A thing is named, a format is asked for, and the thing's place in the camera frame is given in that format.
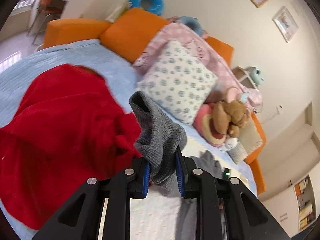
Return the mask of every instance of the red cloth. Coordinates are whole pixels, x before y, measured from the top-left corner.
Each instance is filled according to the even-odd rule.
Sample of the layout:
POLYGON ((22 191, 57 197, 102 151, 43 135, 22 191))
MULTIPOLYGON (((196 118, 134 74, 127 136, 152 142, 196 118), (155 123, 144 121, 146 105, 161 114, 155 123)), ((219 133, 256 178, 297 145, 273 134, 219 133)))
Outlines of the red cloth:
POLYGON ((64 64, 40 74, 0 129, 0 198, 39 229, 88 178, 106 179, 140 153, 135 116, 124 114, 105 80, 64 64))

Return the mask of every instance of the orange bed frame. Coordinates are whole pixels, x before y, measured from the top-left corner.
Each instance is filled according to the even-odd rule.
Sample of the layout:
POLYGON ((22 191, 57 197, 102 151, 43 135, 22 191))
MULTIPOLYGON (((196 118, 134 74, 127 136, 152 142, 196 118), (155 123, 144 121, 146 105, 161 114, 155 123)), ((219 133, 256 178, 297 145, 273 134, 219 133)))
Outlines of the orange bed frame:
MULTIPOLYGON (((113 24, 92 19, 54 20, 47 25, 43 47, 100 39, 104 46, 133 63, 155 34, 168 23, 167 20, 138 8, 129 10, 113 24)), ((230 65, 233 47, 213 37, 208 37, 206 42, 230 65)), ((259 195, 265 192, 266 184, 257 157, 266 143, 266 137, 256 115, 252 114, 252 118, 263 144, 244 161, 251 167, 259 195)))

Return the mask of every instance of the tiled floor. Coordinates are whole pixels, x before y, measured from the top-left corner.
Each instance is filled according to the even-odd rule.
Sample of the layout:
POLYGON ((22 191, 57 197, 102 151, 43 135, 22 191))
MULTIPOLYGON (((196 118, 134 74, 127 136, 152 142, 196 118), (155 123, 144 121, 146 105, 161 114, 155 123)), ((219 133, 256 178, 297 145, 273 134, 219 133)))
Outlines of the tiled floor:
POLYGON ((10 36, 0 42, 0 73, 9 68, 13 63, 31 55, 43 43, 44 32, 32 44, 33 35, 27 36, 27 31, 10 36))

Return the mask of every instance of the white pillow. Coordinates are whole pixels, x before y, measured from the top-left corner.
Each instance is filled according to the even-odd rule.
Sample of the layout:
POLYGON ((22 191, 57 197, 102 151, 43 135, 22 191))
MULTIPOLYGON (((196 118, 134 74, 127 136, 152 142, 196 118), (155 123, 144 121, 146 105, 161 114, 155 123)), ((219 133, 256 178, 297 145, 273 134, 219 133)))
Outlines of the white pillow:
POLYGON ((192 124, 217 80, 179 41, 169 40, 138 89, 178 120, 192 124))

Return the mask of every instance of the blue inflatable ring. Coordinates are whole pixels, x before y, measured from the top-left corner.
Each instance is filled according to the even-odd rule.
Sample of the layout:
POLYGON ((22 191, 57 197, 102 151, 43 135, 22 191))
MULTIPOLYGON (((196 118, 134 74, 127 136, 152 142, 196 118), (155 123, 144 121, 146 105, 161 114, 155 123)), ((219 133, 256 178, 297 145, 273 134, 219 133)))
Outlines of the blue inflatable ring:
MULTIPOLYGON (((129 8, 138 7, 141 8, 142 0, 129 0, 129 8)), ((151 6, 146 9, 147 12, 154 13, 156 15, 161 15, 164 7, 164 3, 162 0, 149 0, 151 2, 151 6)))
POLYGON ((200 37, 202 36, 203 29, 197 18, 182 16, 178 19, 181 23, 188 26, 191 30, 193 30, 200 37))

